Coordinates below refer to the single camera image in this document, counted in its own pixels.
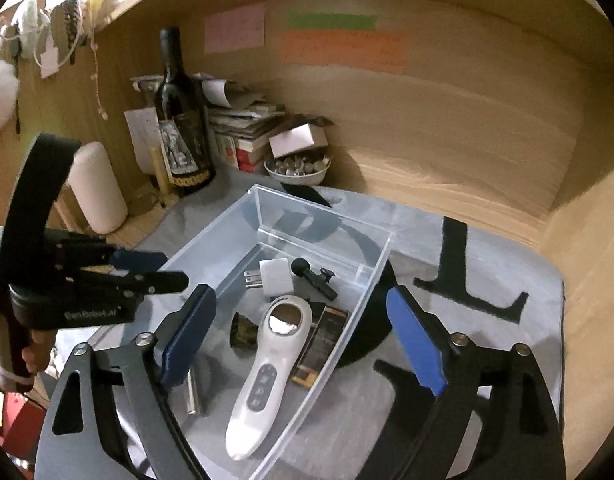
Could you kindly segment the person's left hand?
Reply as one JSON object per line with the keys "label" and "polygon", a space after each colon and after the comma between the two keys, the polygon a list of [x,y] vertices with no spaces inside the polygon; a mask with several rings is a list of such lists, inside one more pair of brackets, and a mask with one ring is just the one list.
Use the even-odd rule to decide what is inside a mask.
{"label": "person's left hand", "polygon": [[48,367],[56,334],[56,330],[51,330],[50,332],[33,330],[31,332],[30,345],[22,350],[22,359],[25,361],[27,370],[30,373],[43,372]]}

